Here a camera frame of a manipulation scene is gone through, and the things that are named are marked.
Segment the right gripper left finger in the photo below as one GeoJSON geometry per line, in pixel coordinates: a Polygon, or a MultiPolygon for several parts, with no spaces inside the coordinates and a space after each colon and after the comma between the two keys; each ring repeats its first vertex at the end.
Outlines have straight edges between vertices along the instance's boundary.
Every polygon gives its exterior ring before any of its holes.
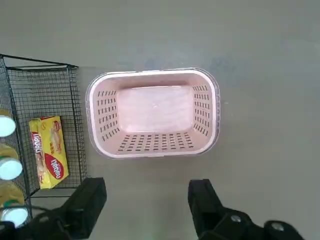
{"type": "Polygon", "coordinates": [[[38,210],[27,223],[0,221],[2,240],[87,240],[107,201],[102,177],[88,177],[75,189],[65,203],[47,209],[35,205],[4,206],[1,210],[38,210]]]}

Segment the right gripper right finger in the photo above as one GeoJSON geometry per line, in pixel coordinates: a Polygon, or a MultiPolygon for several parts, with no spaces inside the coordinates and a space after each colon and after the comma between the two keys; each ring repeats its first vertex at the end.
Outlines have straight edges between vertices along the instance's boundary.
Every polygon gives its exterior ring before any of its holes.
{"type": "Polygon", "coordinates": [[[269,220],[255,224],[248,214],[223,206],[209,179],[188,185],[188,205],[199,240],[302,240],[290,224],[269,220]]]}

